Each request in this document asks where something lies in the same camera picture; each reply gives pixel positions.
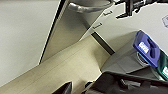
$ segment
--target white wall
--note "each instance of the white wall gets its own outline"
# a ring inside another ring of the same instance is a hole
[[[0,1],[0,86],[39,64],[59,2]]]
[[[168,54],[168,28],[162,22],[162,18],[168,15],[168,4],[145,6],[138,14],[117,20],[115,17],[124,10],[124,4],[117,6],[103,25],[96,29],[110,47],[117,51],[135,36],[136,31],[143,30]]]

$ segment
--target white floor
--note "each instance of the white floor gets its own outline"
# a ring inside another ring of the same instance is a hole
[[[73,82],[72,94],[80,94],[88,81],[99,77],[109,56],[89,36],[4,85],[0,94],[51,94],[69,81]]]

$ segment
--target purple object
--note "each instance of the purple object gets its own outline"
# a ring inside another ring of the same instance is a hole
[[[133,47],[150,66],[158,67],[158,59],[160,57],[159,46],[147,34],[143,31],[138,31]]]

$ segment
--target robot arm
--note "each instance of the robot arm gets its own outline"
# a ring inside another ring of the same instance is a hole
[[[126,13],[117,16],[116,18],[124,18],[128,16],[132,16],[132,12],[135,10],[136,13],[139,12],[141,7],[153,4],[155,2],[157,3],[168,3],[168,0],[120,0],[119,2],[116,2],[115,5],[121,4],[121,3],[126,3],[125,5],[125,11]]]

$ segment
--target gray machine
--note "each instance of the gray machine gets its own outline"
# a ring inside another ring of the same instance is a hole
[[[103,65],[101,72],[131,73],[149,66],[133,48],[134,39],[115,52]]]

